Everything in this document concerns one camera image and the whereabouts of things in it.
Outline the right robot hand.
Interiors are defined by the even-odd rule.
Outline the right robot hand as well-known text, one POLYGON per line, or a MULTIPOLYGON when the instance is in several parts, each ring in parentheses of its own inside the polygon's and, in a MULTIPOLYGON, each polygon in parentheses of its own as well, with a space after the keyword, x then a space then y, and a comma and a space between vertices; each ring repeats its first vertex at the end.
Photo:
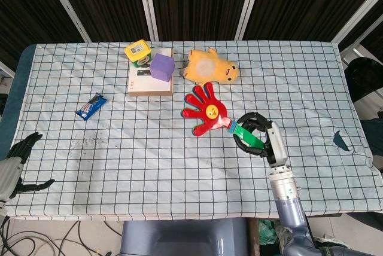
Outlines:
POLYGON ((287 150, 279 126, 258 112, 248 112, 236 122, 233 138, 245 153, 266 157, 270 167, 284 166, 287 162, 287 150), (265 133, 265 142, 253 135, 255 130, 265 133))

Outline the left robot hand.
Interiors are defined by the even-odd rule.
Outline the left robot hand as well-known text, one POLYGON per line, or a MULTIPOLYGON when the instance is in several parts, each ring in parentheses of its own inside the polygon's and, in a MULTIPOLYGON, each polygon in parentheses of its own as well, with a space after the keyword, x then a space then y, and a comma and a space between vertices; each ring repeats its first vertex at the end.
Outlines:
POLYGON ((24 164, 28 160, 33 146, 41 138, 42 134, 32 133, 24 140, 14 144, 6 158, 1 160, 1 203, 9 202, 17 194, 45 190, 55 182, 54 179, 49 179, 42 184, 24 184, 21 177, 24 164))

